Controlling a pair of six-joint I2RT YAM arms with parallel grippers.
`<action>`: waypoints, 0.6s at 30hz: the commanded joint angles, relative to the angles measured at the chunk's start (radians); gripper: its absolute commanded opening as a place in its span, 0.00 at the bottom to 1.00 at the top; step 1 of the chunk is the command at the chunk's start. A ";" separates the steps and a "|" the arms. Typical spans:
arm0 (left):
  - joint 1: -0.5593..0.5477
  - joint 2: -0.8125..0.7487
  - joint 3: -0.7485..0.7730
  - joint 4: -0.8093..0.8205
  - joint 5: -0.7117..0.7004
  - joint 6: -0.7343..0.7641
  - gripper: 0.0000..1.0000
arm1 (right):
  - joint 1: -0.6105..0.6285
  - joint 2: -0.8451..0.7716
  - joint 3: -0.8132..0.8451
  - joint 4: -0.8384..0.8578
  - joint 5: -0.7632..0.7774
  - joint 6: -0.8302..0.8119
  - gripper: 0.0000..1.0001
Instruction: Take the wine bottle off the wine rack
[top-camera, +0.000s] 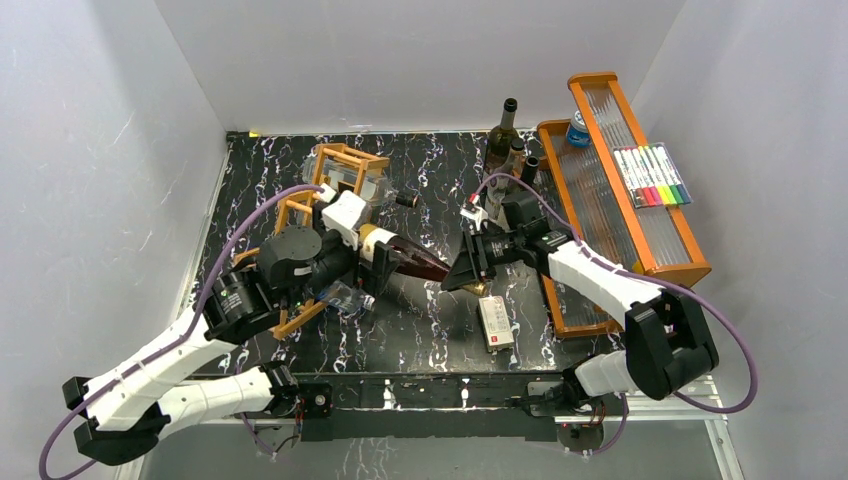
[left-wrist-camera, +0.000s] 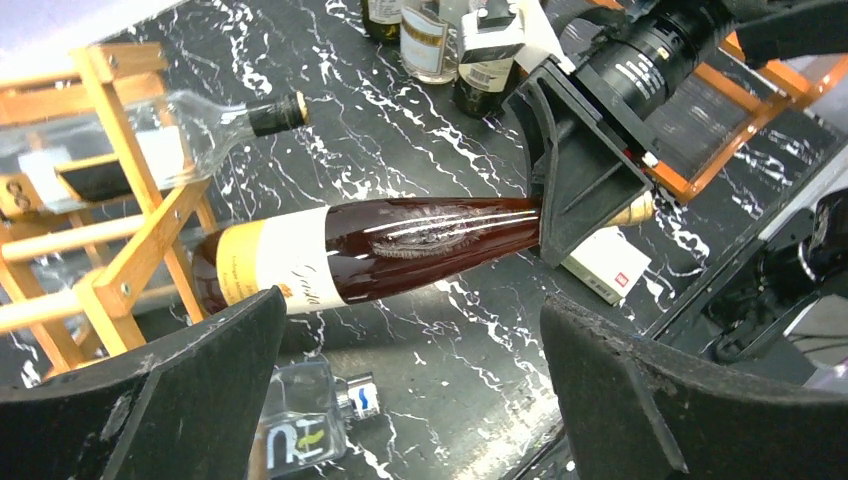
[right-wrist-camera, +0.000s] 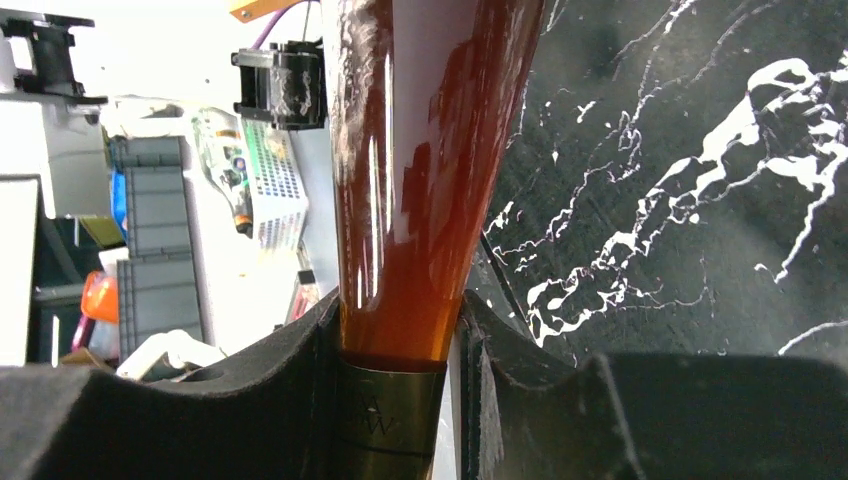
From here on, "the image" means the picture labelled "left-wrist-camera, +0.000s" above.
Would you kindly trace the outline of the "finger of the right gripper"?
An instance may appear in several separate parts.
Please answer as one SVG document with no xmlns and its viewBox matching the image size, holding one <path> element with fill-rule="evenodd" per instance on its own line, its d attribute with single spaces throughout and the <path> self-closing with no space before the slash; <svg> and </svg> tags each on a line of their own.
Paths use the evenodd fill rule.
<svg viewBox="0 0 848 480">
<path fill-rule="evenodd" d="M 549 266 L 652 188 L 639 164 L 650 130 L 589 64 L 566 73 L 542 60 L 504 108 L 522 134 L 527 193 L 542 203 L 537 255 Z"/>
</svg>

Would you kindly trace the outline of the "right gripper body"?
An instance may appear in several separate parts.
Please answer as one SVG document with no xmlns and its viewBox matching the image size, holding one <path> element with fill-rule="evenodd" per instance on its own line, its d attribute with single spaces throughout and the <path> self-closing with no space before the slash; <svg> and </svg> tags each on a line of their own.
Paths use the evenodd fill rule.
<svg viewBox="0 0 848 480">
<path fill-rule="evenodd" d="M 588 65 L 645 126 L 733 26 L 720 1 L 590 1 L 607 22 Z"/>
</svg>

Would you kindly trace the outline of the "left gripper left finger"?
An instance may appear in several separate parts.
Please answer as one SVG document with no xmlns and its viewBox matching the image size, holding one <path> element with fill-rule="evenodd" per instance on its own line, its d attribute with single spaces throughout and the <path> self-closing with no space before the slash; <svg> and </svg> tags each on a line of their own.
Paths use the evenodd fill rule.
<svg viewBox="0 0 848 480">
<path fill-rule="evenodd" d="M 31 389 L 1 392 L 5 479 L 241 479 L 286 328 L 271 288 Z"/>
</svg>

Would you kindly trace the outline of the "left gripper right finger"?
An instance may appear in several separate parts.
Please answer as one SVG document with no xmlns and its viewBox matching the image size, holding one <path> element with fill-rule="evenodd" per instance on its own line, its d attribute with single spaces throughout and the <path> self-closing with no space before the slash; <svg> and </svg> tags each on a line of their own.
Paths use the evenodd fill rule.
<svg viewBox="0 0 848 480">
<path fill-rule="evenodd" d="M 631 333 L 560 297 L 541 334 L 582 479 L 843 479 L 847 398 Z"/>
</svg>

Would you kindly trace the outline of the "clear square blue-label bottle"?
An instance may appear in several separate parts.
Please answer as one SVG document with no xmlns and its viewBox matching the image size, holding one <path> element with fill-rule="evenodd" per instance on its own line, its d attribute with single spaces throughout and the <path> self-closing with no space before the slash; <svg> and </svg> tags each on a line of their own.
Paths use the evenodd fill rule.
<svg viewBox="0 0 848 480">
<path fill-rule="evenodd" d="M 352 422 L 381 413 L 370 372 L 337 377 L 325 360 L 277 366 L 249 457 L 248 479 L 277 479 L 342 457 Z"/>
</svg>

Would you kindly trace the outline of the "dark green black-cap wine bottle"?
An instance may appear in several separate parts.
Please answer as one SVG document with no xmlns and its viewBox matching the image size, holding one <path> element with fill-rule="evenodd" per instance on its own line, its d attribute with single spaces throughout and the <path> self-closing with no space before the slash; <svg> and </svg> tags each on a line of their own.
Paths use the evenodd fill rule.
<svg viewBox="0 0 848 480">
<path fill-rule="evenodd" d="M 457 36 L 456 107 L 478 119 L 499 110 L 513 59 L 523 46 L 524 25 L 517 1 L 469 2 Z"/>
</svg>

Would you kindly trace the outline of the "brown gold-cap wine bottle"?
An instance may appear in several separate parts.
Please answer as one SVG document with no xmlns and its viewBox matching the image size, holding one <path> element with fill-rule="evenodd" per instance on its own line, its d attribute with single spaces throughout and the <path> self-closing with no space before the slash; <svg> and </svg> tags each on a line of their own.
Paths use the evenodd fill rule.
<svg viewBox="0 0 848 480">
<path fill-rule="evenodd" d="M 217 313 L 278 289 L 289 315 L 376 301 L 538 245 L 531 198 L 411 197 L 234 224 L 194 248 L 201 303 Z"/>
</svg>

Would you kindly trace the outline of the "clear labelled liquor bottle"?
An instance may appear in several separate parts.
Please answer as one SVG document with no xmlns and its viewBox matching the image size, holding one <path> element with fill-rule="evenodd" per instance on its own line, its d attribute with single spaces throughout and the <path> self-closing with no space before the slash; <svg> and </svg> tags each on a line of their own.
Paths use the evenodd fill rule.
<svg viewBox="0 0 848 480">
<path fill-rule="evenodd" d="M 468 12 L 466 1 L 411 0 L 401 10 L 400 53 L 407 73 L 442 85 L 457 75 L 457 30 Z"/>
</svg>

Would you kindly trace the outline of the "dark green silver-cap wine bottle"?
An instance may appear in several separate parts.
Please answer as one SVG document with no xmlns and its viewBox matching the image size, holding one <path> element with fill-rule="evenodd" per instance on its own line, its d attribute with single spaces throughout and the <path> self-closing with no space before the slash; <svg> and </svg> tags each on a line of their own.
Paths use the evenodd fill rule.
<svg viewBox="0 0 848 480">
<path fill-rule="evenodd" d="M 380 43 L 400 41 L 402 0 L 361 0 L 362 23 L 369 38 Z"/>
</svg>

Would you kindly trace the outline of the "clear black-cap bottle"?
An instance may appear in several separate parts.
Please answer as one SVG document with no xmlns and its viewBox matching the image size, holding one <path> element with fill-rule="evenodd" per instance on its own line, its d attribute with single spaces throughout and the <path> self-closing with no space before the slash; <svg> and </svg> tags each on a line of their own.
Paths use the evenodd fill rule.
<svg viewBox="0 0 848 480">
<path fill-rule="evenodd" d="M 153 182 L 167 190 L 211 177 L 240 142 L 304 127 L 300 91 L 218 105 L 178 90 L 127 106 L 126 114 Z M 96 113 L 1 132 L 1 217 L 22 220 L 116 200 L 132 192 Z"/>
</svg>

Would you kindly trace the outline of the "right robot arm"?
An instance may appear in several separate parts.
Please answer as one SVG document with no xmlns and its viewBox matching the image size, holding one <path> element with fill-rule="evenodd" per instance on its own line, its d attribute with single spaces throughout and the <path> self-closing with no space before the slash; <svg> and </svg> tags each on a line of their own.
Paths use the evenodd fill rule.
<svg viewBox="0 0 848 480">
<path fill-rule="evenodd" d="M 690 199 L 727 161 L 719 154 L 684 180 L 647 125 L 716 49 L 766 72 L 779 60 L 847 51 L 843 1 L 600 1 L 580 17 L 601 25 L 602 37 L 573 62 L 560 45 L 569 18 L 526 7 L 516 61 L 527 76 L 507 102 L 524 134 L 529 193 L 542 204 L 536 252 L 550 266 L 650 181 Z"/>
</svg>

